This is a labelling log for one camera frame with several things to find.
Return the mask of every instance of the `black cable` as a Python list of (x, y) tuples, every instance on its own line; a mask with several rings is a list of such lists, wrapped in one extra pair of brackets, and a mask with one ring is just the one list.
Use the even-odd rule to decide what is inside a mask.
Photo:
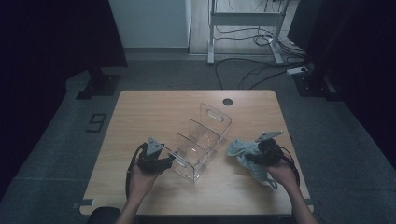
[(210, 29), (210, 4), (209, 0), (207, 0), (207, 26)]
[(262, 5), (262, 0), (260, 1), (260, 3), (259, 3), (259, 5), (256, 7), (256, 9), (254, 9), (254, 12), (256, 12), (257, 11), (257, 8), (259, 8), (259, 6), (261, 6)]
[(213, 37), (214, 40), (248, 40), (248, 39), (253, 39), (253, 38), (256, 38), (256, 36), (245, 37), (245, 38), (230, 38), (230, 37), (215, 38), (215, 37)]
[[(238, 83), (238, 89), (241, 88), (241, 87), (242, 87), (242, 89), (243, 89), (243, 83), (245, 82), (245, 79), (246, 79), (248, 76), (250, 76), (251, 74), (253, 74), (254, 72), (256, 72), (257, 70), (260, 70), (260, 69), (261, 69), (261, 71), (263, 71), (263, 70), (265, 70), (265, 69), (267, 69), (267, 68), (286, 68), (286, 67), (291, 67), (291, 66), (302, 66), (302, 65), (308, 63), (308, 60), (307, 60), (307, 59), (303, 60), (302, 62), (290, 63), (290, 64), (282, 64), (282, 65), (278, 65), (278, 64), (274, 64), (274, 63), (264, 63), (264, 62), (255, 61), (255, 60), (251, 60), (251, 59), (244, 59), (244, 58), (228, 58), (228, 59), (223, 59), (223, 60), (221, 60), (221, 61), (219, 61), (219, 62), (217, 62), (217, 63), (215, 64), (215, 74), (216, 74), (216, 78), (218, 79), (219, 85), (220, 85), (220, 87), (221, 87), (222, 90), (224, 90), (224, 87), (223, 87), (222, 82), (221, 82), (221, 79), (220, 79), (220, 77), (219, 77), (219, 70), (218, 70), (218, 68), (219, 68), (219, 65), (220, 65), (220, 64), (222, 64), (222, 63), (224, 63), (224, 62), (227, 62), (227, 61), (230, 61), (230, 60), (248, 61), (248, 62), (259, 63), (259, 64), (262, 64), (262, 65), (266, 66), (266, 67), (260, 67), (260, 68), (253, 69), (253, 70), (251, 70), (250, 72), (248, 72), (247, 74), (245, 74), (244, 77), (241, 79), (241, 81)], [(274, 75), (272, 75), (272, 76), (269, 76), (269, 77), (265, 78), (264, 80), (261, 80), (259, 83), (254, 84), (254, 85), (253, 85), (252, 87), (250, 87), (249, 89), (251, 90), (252, 88), (254, 88), (254, 87), (256, 87), (257, 85), (259, 85), (260, 83), (264, 82), (265, 80), (267, 80), (267, 79), (269, 79), (269, 78), (271, 78), (271, 77), (275, 77), (275, 76), (280, 75), (280, 74), (274, 74)]]
[(293, 159), (293, 157), (291, 156), (291, 154), (290, 154), (290, 152), (288, 151), (288, 149), (285, 148), (285, 147), (280, 147), (280, 148), (285, 149), (285, 150), (288, 152), (289, 156), (291, 157), (291, 161), (294, 163), (294, 159)]
[(252, 90), (252, 89), (255, 88), (257, 85), (263, 83), (264, 81), (266, 81), (266, 80), (268, 80), (268, 79), (270, 79), (270, 78), (272, 78), (272, 77), (277, 77), (277, 76), (279, 76), (279, 75), (281, 75), (281, 74), (283, 74), (283, 73), (285, 73), (285, 72), (286, 72), (286, 70), (285, 70), (285, 71), (282, 71), (282, 72), (279, 72), (279, 73), (276, 73), (276, 74), (273, 74), (273, 75), (271, 75), (271, 76), (269, 76), (269, 77), (266, 77), (266, 78), (264, 78), (263, 80), (261, 80), (261, 81), (255, 83), (253, 86), (251, 86), (251, 87), (249, 88), (249, 90)]
[(271, 3), (271, 8), (273, 9), (273, 12), (275, 12), (275, 10), (274, 10), (274, 2), (275, 1), (272, 1), (272, 3)]
[(289, 46), (287, 46), (287, 45), (285, 45), (284, 43), (282, 43), (282, 42), (280, 42), (280, 44), (282, 44), (285, 48), (287, 48), (287, 49), (292, 49), (292, 50), (297, 50), (297, 51), (302, 51), (302, 52), (304, 52), (304, 50), (303, 49), (295, 49), (295, 48), (292, 48), (292, 47), (289, 47)]
[(279, 1), (279, 8), (277, 9), (277, 12), (280, 12), (280, 6), (282, 6), (282, 1)]
[(268, 0), (267, 0), (267, 2), (265, 3), (264, 12), (266, 12), (266, 11), (267, 11), (267, 6), (268, 6)]
[(282, 155), (279, 154), (276, 150), (268, 147), (269, 150), (271, 150), (272, 153), (276, 154), (280, 159), (284, 160), (285, 162), (288, 163), (288, 165), (290, 166), (290, 169), (293, 171), (294, 176), (296, 177), (296, 182), (297, 182), (297, 186), (300, 187), (300, 173), (297, 170), (297, 167), (294, 164), (294, 159), (293, 157), (290, 155), (289, 151), (287, 149), (285, 149), (286, 151), (288, 151), (289, 155), (290, 155), (290, 159), (287, 158), (283, 152)]
[(284, 45), (283, 43), (281, 43), (281, 42), (278, 42), (278, 43), (279, 43), (280, 49), (281, 49), (282, 52), (284, 52), (285, 54), (293, 55), (293, 56), (296, 56), (296, 57), (299, 57), (299, 58), (302, 58), (302, 59), (306, 58), (306, 56), (307, 56), (307, 55), (306, 55), (305, 53), (303, 53), (303, 52), (294, 52), (294, 51), (291, 51), (291, 50), (285, 48), (285, 45)]
[[(259, 39), (263, 39), (263, 40), (265, 40), (265, 41), (267, 41), (267, 43), (264, 43), (264, 44), (261, 44), (261, 43), (259, 43)], [(265, 35), (256, 35), (256, 36), (254, 36), (254, 43), (256, 43), (256, 45), (257, 46), (260, 46), (260, 47), (262, 47), (262, 46), (267, 46), (267, 45), (270, 45), (270, 41), (269, 40), (267, 40), (267, 39), (265, 39)]]
[(291, 56), (291, 57), (287, 57), (287, 58), (286, 58), (286, 62), (287, 62), (288, 64), (290, 64), (290, 62), (289, 62), (289, 58), (297, 58), (297, 59), (302, 59), (302, 57), (298, 57), (298, 56)]
[(229, 6), (230, 9), (233, 11), (233, 8), (231, 7), (231, 2), (230, 2), (230, 0), (228, 0), (228, 6)]
[(219, 33), (222, 33), (222, 34), (228, 34), (228, 33), (239, 32), (239, 31), (246, 31), (246, 30), (257, 30), (257, 29), (260, 29), (261, 31), (264, 31), (264, 32), (268, 32), (268, 33), (269, 33), (269, 31), (261, 29), (260, 26), (259, 26), (259, 28), (257, 28), (257, 27), (250, 27), (250, 28), (236, 29), (236, 30), (231, 30), (231, 31), (221, 31), (221, 30), (219, 30), (218, 26), (216, 26), (216, 28), (217, 28), (218, 32), (219, 32)]
[(126, 171), (126, 180), (125, 180), (125, 193), (126, 193), (126, 198), (129, 198), (129, 182), (131, 182), (131, 175), (132, 175), (132, 169), (134, 169), (134, 166), (136, 165), (136, 156), (137, 153), (139, 153), (140, 149), (143, 149), (147, 147), (147, 143), (144, 143), (140, 145), (136, 151), (134, 152), (134, 155), (132, 156), (131, 159), (131, 164), (129, 164), (128, 170)]

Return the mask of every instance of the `transparent organizer box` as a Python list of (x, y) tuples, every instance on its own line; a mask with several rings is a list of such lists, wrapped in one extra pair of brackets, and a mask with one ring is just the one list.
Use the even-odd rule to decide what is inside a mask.
[(172, 168), (195, 183), (226, 139), (231, 118), (210, 105), (200, 105), (200, 122), (189, 120), (189, 133), (176, 134), (176, 148), (165, 147), (164, 156), (175, 156)]

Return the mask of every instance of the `wooden table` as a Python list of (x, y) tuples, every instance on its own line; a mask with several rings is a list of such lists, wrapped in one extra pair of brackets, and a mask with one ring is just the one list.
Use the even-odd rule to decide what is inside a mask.
[[(223, 99), (233, 100), (224, 105)], [(136, 148), (153, 136), (172, 147), (176, 133), (188, 131), (189, 119), (200, 116), (200, 103), (231, 117), (228, 140), (253, 142), (263, 131), (284, 131), (276, 137), (301, 171), (273, 91), (123, 91), (117, 102), (80, 212), (100, 206), (121, 209), (126, 202), (125, 175)], [(301, 191), (309, 193), (301, 175)], [(288, 194), (257, 183), (249, 170), (220, 148), (195, 184), (166, 170), (142, 202), (139, 215), (284, 215), (290, 214)]]

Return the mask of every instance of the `white cabinet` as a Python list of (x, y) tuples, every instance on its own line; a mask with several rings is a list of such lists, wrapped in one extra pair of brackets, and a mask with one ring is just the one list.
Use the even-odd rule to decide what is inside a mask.
[(109, 0), (124, 48), (187, 48), (190, 0)]

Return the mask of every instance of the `cable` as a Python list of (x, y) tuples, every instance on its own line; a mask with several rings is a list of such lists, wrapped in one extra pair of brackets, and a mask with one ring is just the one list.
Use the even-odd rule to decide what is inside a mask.
[(230, 2), (230, 0), (228, 0), (228, 6), (229, 6), (230, 9), (233, 11), (233, 8), (231, 7), (231, 2)]
[(290, 152), (288, 151), (288, 149), (285, 148), (285, 147), (280, 147), (280, 148), (285, 149), (285, 150), (288, 152), (289, 156), (291, 157), (291, 161), (294, 163), (294, 159), (293, 159), (293, 157), (291, 156), (291, 154), (290, 154)]
[(277, 76), (279, 76), (279, 75), (281, 75), (281, 74), (283, 74), (283, 73), (285, 73), (285, 72), (286, 72), (286, 70), (285, 70), (285, 71), (281, 71), (281, 72), (276, 73), (276, 74), (273, 74), (273, 75), (271, 75), (271, 76), (269, 76), (269, 77), (266, 77), (266, 78), (264, 78), (263, 80), (261, 80), (261, 81), (255, 83), (253, 86), (251, 86), (251, 87), (249, 88), (249, 90), (252, 90), (252, 89), (255, 88), (257, 85), (263, 83), (264, 81), (266, 81), (266, 80), (268, 80), (268, 79), (270, 79), (270, 78), (272, 78), (272, 77), (277, 77)]
[(256, 12), (257, 8), (259, 8), (259, 6), (261, 6), (261, 5), (262, 5), (262, 0), (260, 1), (259, 5), (256, 7), (256, 9), (254, 9), (254, 12)]
[[(283, 65), (278, 65), (278, 64), (274, 64), (274, 63), (264, 63), (264, 62), (255, 61), (255, 60), (251, 60), (251, 59), (244, 59), (244, 58), (228, 58), (228, 59), (223, 59), (223, 60), (221, 60), (221, 61), (219, 61), (219, 62), (217, 62), (217, 63), (215, 64), (215, 75), (216, 75), (216, 78), (217, 78), (217, 80), (218, 80), (218, 82), (219, 82), (219, 85), (220, 85), (220, 87), (221, 87), (222, 90), (224, 90), (224, 87), (223, 87), (222, 82), (221, 82), (221, 79), (220, 79), (220, 77), (219, 77), (219, 65), (222, 64), (222, 63), (224, 63), (224, 62), (230, 61), (230, 60), (247, 61), (247, 62), (259, 63), (259, 64), (263, 65), (263, 67), (255, 68), (255, 69), (251, 70), (250, 72), (248, 72), (247, 74), (245, 74), (245, 75), (242, 77), (242, 79), (239, 81), (239, 83), (238, 83), (238, 89), (244, 89), (244, 88), (243, 88), (243, 85), (244, 85), (244, 82), (245, 82), (246, 78), (247, 78), (248, 76), (254, 74), (254, 73), (257, 72), (257, 71), (262, 72), (262, 71), (264, 71), (264, 70), (267, 69), (267, 68), (288, 68), (288, 67), (291, 67), (291, 66), (296, 66), (296, 67), (297, 67), (297, 66), (302, 66), (302, 65), (308, 63), (308, 60), (307, 60), (307, 59), (305, 59), (305, 60), (303, 60), (303, 61), (301, 61), (301, 62), (290, 63), (290, 64), (283, 64)], [(280, 73), (276, 73), (276, 74), (274, 74), (274, 75), (271, 75), (271, 76), (269, 76), (269, 77), (266, 77), (265, 79), (263, 79), (263, 80), (261, 80), (260, 82), (254, 84), (253, 86), (251, 86), (249, 89), (251, 90), (251, 89), (253, 89), (254, 87), (256, 87), (257, 85), (263, 83), (265, 80), (268, 80), (268, 79), (270, 79), (270, 78), (272, 78), (272, 77), (276, 77), (276, 76), (278, 76), (278, 75), (280, 75), (280, 74), (282, 74), (282, 73), (285, 73), (285, 72), (286, 72), (286, 70), (284, 70), (284, 71), (282, 71), (282, 72), (280, 72)]]
[(297, 50), (297, 51), (301, 51), (301, 52), (304, 52), (304, 50), (303, 49), (295, 49), (295, 48), (292, 48), (292, 47), (289, 47), (289, 46), (287, 46), (287, 45), (285, 45), (284, 43), (282, 43), (281, 42), (281, 44), (285, 47), (285, 48), (287, 48), (287, 49), (291, 49), (291, 50)]
[(298, 170), (297, 170), (297, 167), (294, 165), (294, 159), (293, 159), (293, 157), (290, 155), (290, 158), (291, 158), (291, 160), (289, 159), (289, 158), (287, 158), (287, 157), (285, 157), (285, 155), (280, 155), (279, 153), (277, 153), (275, 150), (273, 150), (273, 149), (271, 149), (270, 148), (270, 150), (274, 153), (274, 154), (276, 154), (278, 157), (280, 157), (282, 160), (284, 160), (285, 162), (287, 162), (288, 163), (288, 165), (290, 166), (290, 169), (294, 172), (294, 175), (295, 175), (295, 177), (296, 177), (296, 182), (297, 182), (297, 185), (298, 185), (298, 187), (300, 187), (300, 173), (298, 172)]
[(143, 149), (144, 147), (147, 147), (147, 143), (140, 145), (136, 149), (136, 151), (134, 152), (134, 155), (132, 156), (131, 164), (129, 165), (128, 170), (126, 171), (125, 193), (126, 193), (127, 199), (129, 198), (129, 183), (131, 182), (132, 169), (136, 165), (136, 156), (139, 153), (140, 149)]
[(207, 0), (207, 26), (210, 29), (210, 2)]
[(271, 8), (273, 9), (273, 12), (275, 12), (275, 10), (274, 10), (274, 2), (275, 1), (272, 1), (272, 3), (271, 3)]
[(221, 30), (219, 30), (218, 26), (216, 26), (216, 28), (217, 28), (218, 32), (219, 32), (219, 33), (222, 33), (222, 34), (228, 34), (228, 33), (239, 32), (239, 31), (246, 31), (246, 30), (257, 30), (257, 29), (260, 29), (261, 31), (264, 31), (264, 32), (268, 32), (268, 33), (269, 33), (269, 31), (261, 29), (260, 26), (259, 26), (259, 28), (257, 28), (257, 27), (250, 27), (250, 28), (243, 28), (243, 29), (237, 29), (237, 30), (231, 30), (231, 31), (221, 31)]
[(282, 6), (282, 1), (279, 1), (279, 8), (277, 9), (277, 12), (280, 12), (280, 6)]
[(284, 43), (282, 43), (281, 41), (278, 41), (277, 43), (279, 44), (281, 50), (284, 53), (286, 53), (286, 54), (294, 55), (294, 56), (297, 56), (299, 58), (305, 58), (306, 57), (306, 54), (302, 50), (290, 48), (290, 47), (286, 46)]
[(265, 3), (264, 12), (266, 12), (266, 11), (267, 11), (267, 6), (268, 6), (268, 0), (267, 0), (267, 2)]
[(213, 37), (214, 40), (248, 40), (248, 39), (253, 39), (253, 38), (256, 38), (256, 36), (245, 37), (245, 38), (230, 38), (230, 37), (215, 38), (215, 37)]
[(296, 57), (294, 57), (294, 56), (287, 57), (287, 58), (286, 58), (286, 62), (287, 62), (288, 64), (290, 64), (289, 58), (298, 58), (298, 59), (302, 59), (302, 57), (298, 57), (298, 56), (296, 56)]

